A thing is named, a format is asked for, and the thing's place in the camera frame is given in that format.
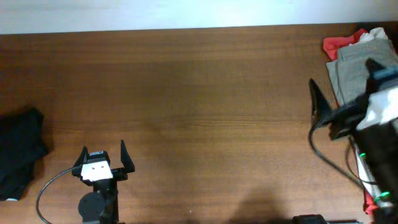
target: black cloth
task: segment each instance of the black cloth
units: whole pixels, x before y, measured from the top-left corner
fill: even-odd
[[[0,200],[21,199],[34,162],[49,153],[40,138],[43,119],[37,109],[0,119]]]

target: green light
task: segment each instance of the green light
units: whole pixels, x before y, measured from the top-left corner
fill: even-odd
[[[380,194],[380,197],[387,197],[390,194],[390,192],[383,192]]]

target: wire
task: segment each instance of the wire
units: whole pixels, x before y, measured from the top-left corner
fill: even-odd
[[[40,217],[40,219],[41,219],[44,223],[46,223],[46,224],[51,224],[48,220],[46,220],[46,219],[43,217],[43,215],[40,213],[40,209],[39,209],[40,197],[42,196],[44,190],[45,190],[53,181],[57,180],[57,179],[58,179],[59,177],[61,177],[63,174],[66,174],[66,173],[68,173],[68,172],[70,172],[70,171],[72,171],[73,169],[76,169],[76,168],[78,168],[78,167],[69,168],[69,169],[67,169],[67,170],[65,170],[65,171],[63,171],[63,172],[61,172],[60,174],[56,175],[56,176],[53,177],[50,181],[48,181],[48,182],[44,185],[44,187],[42,188],[42,190],[39,192],[39,195],[37,196],[37,199],[36,199],[36,212],[37,212],[38,216]]]
[[[340,168],[338,165],[336,165],[334,162],[332,162],[331,160],[329,160],[328,158],[326,158],[326,156],[324,156],[322,154],[322,152],[320,152],[317,147],[314,145],[313,143],[313,133],[315,132],[315,130],[320,127],[320,124],[323,123],[323,120],[319,120],[314,126],[311,127],[310,132],[308,134],[308,141],[310,143],[311,149],[312,151],[315,153],[315,155],[317,155],[321,160],[323,160],[324,162],[326,162],[329,166],[331,166],[332,168],[334,168],[335,170],[337,170],[341,175],[345,176],[346,178],[348,178],[350,181],[352,181],[352,183],[356,184],[359,188],[365,190],[364,185],[362,184],[362,182],[358,179],[355,179],[354,177],[352,177],[349,173],[347,173],[346,171],[344,171],[342,168]]]
[[[346,148],[346,155],[345,155],[345,161],[346,161],[346,165],[347,165],[347,168],[348,168],[348,170],[349,170],[349,172],[355,177],[355,178],[357,178],[358,180],[360,180],[361,182],[364,182],[364,183],[366,183],[366,184],[371,184],[371,185],[377,185],[377,182],[375,182],[375,181],[367,181],[367,180],[363,180],[363,179],[361,179],[360,177],[358,177],[355,173],[354,173],[354,171],[352,170],[352,168],[351,168],[351,165],[349,164],[349,150],[351,149],[351,146],[352,146],[352,141],[351,141],[351,139],[349,140],[350,141],[350,145]]]

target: brown wooden surface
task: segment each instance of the brown wooden surface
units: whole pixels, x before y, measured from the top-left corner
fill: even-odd
[[[124,139],[136,165],[119,183],[126,223],[247,223],[321,213],[368,218],[363,194],[308,147],[314,78],[333,99],[322,39],[353,24],[0,36],[0,113],[45,115],[52,152],[0,223],[40,223],[39,189],[73,165],[83,145],[120,166]],[[316,135],[343,165],[346,142]],[[67,175],[44,193],[42,213],[79,223],[91,189]]]

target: black cable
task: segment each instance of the black cable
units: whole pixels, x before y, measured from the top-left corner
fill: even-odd
[[[354,171],[353,171],[352,168],[351,168],[351,165],[349,164],[349,150],[351,149],[351,146],[352,146],[352,144],[346,148],[346,153],[345,153],[345,154],[346,154],[346,155],[345,155],[345,161],[346,161],[346,165],[347,165],[347,168],[348,168],[349,172],[350,172],[355,178],[357,178],[358,180],[360,180],[360,181],[362,181],[362,182],[364,182],[364,183],[371,184],[371,185],[377,185],[377,182],[375,182],[375,181],[363,180],[363,179],[361,179],[360,177],[358,177],[358,176],[354,173]]]
[[[39,192],[39,195],[37,196],[37,199],[36,199],[36,212],[37,212],[38,216],[40,217],[40,219],[41,219],[44,223],[46,223],[46,224],[51,224],[51,223],[50,223],[48,220],[46,220],[46,219],[43,217],[43,215],[40,213],[40,209],[39,209],[40,197],[42,196],[44,190],[45,190],[53,181],[57,180],[60,176],[62,176],[63,174],[66,174],[66,173],[72,171],[72,170],[75,169],[75,168],[77,168],[77,167],[69,168],[69,169],[67,169],[67,170],[65,170],[65,171],[63,171],[63,172],[61,172],[60,174],[56,175],[56,176],[53,177],[50,181],[48,181],[48,182],[44,185],[44,187],[42,188],[42,190]]]
[[[310,143],[311,149],[312,151],[315,153],[315,155],[317,155],[321,160],[323,160],[324,162],[326,162],[329,166],[331,166],[332,168],[334,168],[335,170],[337,170],[341,175],[345,176],[346,178],[348,178],[350,181],[352,181],[352,183],[356,184],[359,188],[365,190],[364,185],[362,184],[362,182],[358,179],[353,178],[349,173],[347,173],[346,171],[344,171],[342,168],[340,168],[338,165],[336,165],[334,162],[332,162],[331,160],[329,160],[328,158],[326,158],[322,152],[320,152],[317,147],[314,145],[313,143],[313,133],[315,132],[315,130],[320,127],[320,124],[322,124],[323,121],[318,121],[316,123],[316,125],[312,126],[310,129],[310,132],[308,134],[308,141]]]

